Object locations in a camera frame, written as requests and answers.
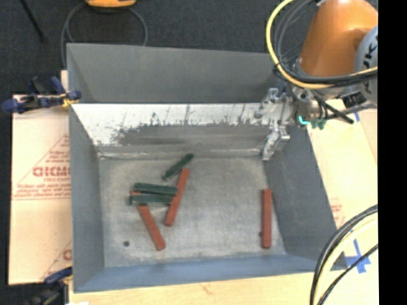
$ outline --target orange robot part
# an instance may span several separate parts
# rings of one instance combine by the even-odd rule
[[[365,0],[327,0],[315,14],[304,41],[299,65],[311,76],[354,72],[357,48],[378,24],[378,12]]]

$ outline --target clamp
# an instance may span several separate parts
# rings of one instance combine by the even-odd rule
[[[24,113],[33,111],[35,109],[49,108],[53,106],[67,107],[71,103],[77,102],[82,94],[79,90],[72,90],[66,92],[62,83],[57,77],[51,78],[53,92],[44,94],[44,86],[38,81],[37,77],[31,79],[28,86],[29,94],[17,98],[10,98],[1,104],[1,108],[5,113]]]

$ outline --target yellow cable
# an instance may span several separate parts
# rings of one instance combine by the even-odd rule
[[[277,68],[281,72],[281,74],[292,84],[302,87],[302,88],[309,88],[309,89],[319,89],[319,88],[329,88],[334,85],[327,85],[327,84],[312,84],[312,83],[304,83],[302,81],[299,81],[293,77],[291,77],[280,65],[280,60],[276,56],[274,49],[273,49],[273,44],[272,44],[272,25],[274,23],[275,18],[277,15],[280,13],[282,9],[284,9],[288,4],[292,3],[295,0],[284,0],[282,3],[280,3],[272,12],[270,15],[270,18],[268,19],[267,26],[266,26],[266,43],[267,43],[267,48],[268,52],[270,53],[270,56],[274,63],[276,64]],[[349,76],[355,76],[357,74],[365,74],[369,73],[372,71],[377,70],[378,67],[372,67],[370,69],[362,70],[359,72],[355,72],[353,74],[349,74]]]
[[[318,279],[318,284],[315,287],[315,297],[314,297],[314,303],[317,304],[319,302],[319,299],[322,297],[323,292],[320,292],[324,280],[326,279],[327,274],[330,272],[333,264],[339,258],[340,254],[344,251],[344,249],[347,247],[347,245],[351,242],[353,242],[356,239],[356,236],[360,235],[363,233],[363,231],[367,230],[370,228],[373,224],[376,224],[378,222],[377,218],[370,219],[369,221],[365,222],[363,225],[359,226],[352,232],[349,232],[344,239],[338,244],[337,247],[332,251],[332,254],[328,257],[328,260],[325,262],[325,265],[322,267]]]

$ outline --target red stick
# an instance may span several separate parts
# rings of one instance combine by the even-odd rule
[[[261,192],[261,247],[272,247],[272,190]]]
[[[184,167],[181,170],[181,174],[179,174],[178,183],[177,183],[178,193],[175,197],[172,198],[171,205],[167,212],[167,217],[165,218],[165,222],[164,222],[164,224],[166,226],[172,226],[176,219],[178,207],[181,202],[181,199],[183,198],[186,181],[187,181],[189,175],[190,175],[190,170],[187,169],[186,167]]]
[[[162,250],[165,248],[165,242],[163,239],[163,236],[160,233],[160,230],[158,229],[153,216],[151,215],[150,210],[148,209],[147,205],[137,205],[137,209],[139,209],[141,218],[143,219],[148,233],[150,234],[151,239],[153,240],[156,249]]]

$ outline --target metal bracket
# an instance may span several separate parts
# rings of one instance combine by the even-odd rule
[[[267,136],[262,152],[263,161],[269,161],[274,152],[281,151],[289,141],[290,134],[286,132],[286,128],[283,126],[275,127]]]

